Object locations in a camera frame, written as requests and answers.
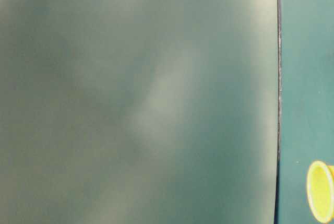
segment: yellow cup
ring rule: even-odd
[[[314,161],[308,169],[307,199],[314,217],[321,223],[334,218],[334,166]]]

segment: dark edge strip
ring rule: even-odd
[[[277,123],[277,173],[274,224],[278,224],[280,156],[281,156],[281,114],[282,114],[282,20],[281,0],[277,0],[277,43],[278,43],[278,123]]]

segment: green board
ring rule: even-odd
[[[277,0],[0,0],[0,223],[271,223],[277,90]]]
[[[334,163],[333,0],[282,0],[278,223],[317,223],[306,197],[314,160]]]

